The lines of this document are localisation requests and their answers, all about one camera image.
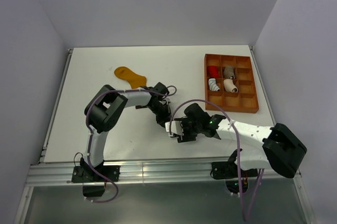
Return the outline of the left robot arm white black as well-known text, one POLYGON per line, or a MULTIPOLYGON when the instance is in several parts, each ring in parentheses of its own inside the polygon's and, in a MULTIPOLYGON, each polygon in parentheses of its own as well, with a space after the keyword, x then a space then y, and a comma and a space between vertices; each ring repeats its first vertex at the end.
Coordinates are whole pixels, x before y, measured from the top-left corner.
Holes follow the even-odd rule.
POLYGON ((172 117, 170 102, 167 100, 172 94, 168 89, 160 82, 154 87, 141 86, 125 91, 116 90, 110 85, 104 85, 100 89, 84 110, 89 137, 80 166, 89 181, 98 181, 102 177, 107 135, 125 108, 148 108, 155 115, 156 123, 165 127, 165 123, 172 117))

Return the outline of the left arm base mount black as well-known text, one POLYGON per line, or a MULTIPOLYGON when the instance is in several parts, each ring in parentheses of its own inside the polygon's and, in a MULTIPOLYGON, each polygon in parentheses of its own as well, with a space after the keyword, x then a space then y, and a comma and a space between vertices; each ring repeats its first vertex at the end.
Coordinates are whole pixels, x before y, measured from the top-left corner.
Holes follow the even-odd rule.
MULTIPOLYGON (((97 169, 104 177, 112 182, 118 182, 120 175, 120 166, 105 166, 97 169)), ((73 169, 71 183, 82 184, 83 196, 88 198, 101 197, 106 189, 107 180, 95 173, 91 168, 84 169, 76 166, 73 169)))

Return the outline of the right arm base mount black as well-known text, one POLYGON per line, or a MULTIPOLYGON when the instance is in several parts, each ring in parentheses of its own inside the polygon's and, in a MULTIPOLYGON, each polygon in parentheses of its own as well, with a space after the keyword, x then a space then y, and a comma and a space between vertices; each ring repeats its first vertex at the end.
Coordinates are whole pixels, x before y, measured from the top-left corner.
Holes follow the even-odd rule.
MULTIPOLYGON (((212 169, 210 176, 215 180, 225 180, 226 187, 229 192, 233 194, 239 193, 239 181, 237 174, 237 165, 232 162, 218 161, 211 163, 212 169)), ((242 190, 246 192, 249 188, 249 178, 257 177, 257 169, 242 170, 241 169, 241 182, 242 190)))

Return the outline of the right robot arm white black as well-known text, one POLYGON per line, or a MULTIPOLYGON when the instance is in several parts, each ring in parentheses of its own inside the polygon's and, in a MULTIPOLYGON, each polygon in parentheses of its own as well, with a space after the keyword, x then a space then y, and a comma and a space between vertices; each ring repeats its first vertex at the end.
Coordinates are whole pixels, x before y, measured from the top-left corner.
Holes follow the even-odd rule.
POLYGON ((189 105, 182 118, 166 123, 166 131, 178 142, 195 141, 199 134, 236 142, 226 162, 231 178, 245 171, 273 169, 285 178, 297 173, 307 148, 284 124, 257 126, 231 120, 227 115, 205 112, 197 103, 189 105))

